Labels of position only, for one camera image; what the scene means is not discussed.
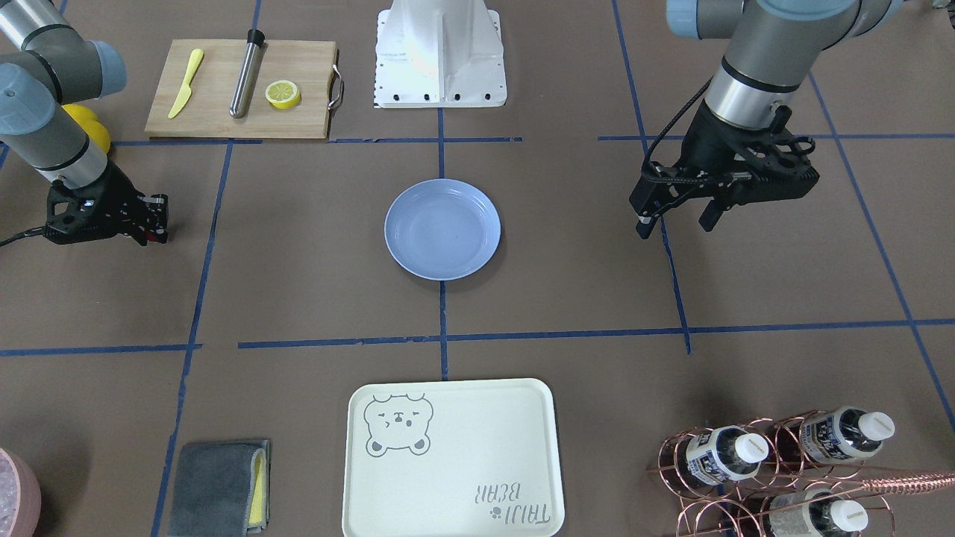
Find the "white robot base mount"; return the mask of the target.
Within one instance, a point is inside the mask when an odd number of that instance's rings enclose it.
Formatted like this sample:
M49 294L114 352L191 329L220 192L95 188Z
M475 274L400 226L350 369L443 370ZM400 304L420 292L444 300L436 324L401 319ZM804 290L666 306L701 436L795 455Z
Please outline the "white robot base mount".
M373 106L501 107L501 17L483 1L395 1L376 19Z

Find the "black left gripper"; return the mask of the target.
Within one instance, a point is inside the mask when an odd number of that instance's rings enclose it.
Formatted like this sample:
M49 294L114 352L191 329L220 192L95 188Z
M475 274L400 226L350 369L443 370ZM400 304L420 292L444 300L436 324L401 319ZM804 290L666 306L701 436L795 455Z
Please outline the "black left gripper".
M749 130L723 122L703 103L683 138L677 163L661 166L647 159L642 164L630 195L638 236L648 240L662 214L690 198L709 199L698 223L703 231L713 231L736 205L808 194L821 177L810 162L816 143L787 129L791 115L782 105L771 111L768 127Z

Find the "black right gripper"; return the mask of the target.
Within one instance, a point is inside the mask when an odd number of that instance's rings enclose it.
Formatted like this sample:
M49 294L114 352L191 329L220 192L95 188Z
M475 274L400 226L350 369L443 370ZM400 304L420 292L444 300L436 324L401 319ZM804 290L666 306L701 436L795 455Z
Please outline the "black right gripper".
M167 244L169 197L144 196L116 166L108 164L89 186L68 188L64 180L51 184L46 200L43 235L58 245L131 237L143 247Z

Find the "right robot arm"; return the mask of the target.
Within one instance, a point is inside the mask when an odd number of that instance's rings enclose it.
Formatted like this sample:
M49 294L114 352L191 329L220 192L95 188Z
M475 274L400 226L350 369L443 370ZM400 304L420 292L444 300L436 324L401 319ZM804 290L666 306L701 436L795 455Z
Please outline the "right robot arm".
M2 142L50 181L46 221L14 235L58 245L131 237L168 239L168 198L147 196L66 111L116 94L126 65L110 44L85 40L50 1L4 1L2 33L17 51L2 55Z

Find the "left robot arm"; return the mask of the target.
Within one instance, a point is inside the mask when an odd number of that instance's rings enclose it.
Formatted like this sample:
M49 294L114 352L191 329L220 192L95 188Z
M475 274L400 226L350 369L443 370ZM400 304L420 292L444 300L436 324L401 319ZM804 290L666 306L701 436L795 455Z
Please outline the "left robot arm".
M707 199L699 223L711 231L736 205L809 193L819 180L809 159L815 140L788 130L792 96L823 51L900 9L900 1L668 1L673 34L729 45L689 101L696 112L675 164L645 154L630 195L639 236L692 198Z

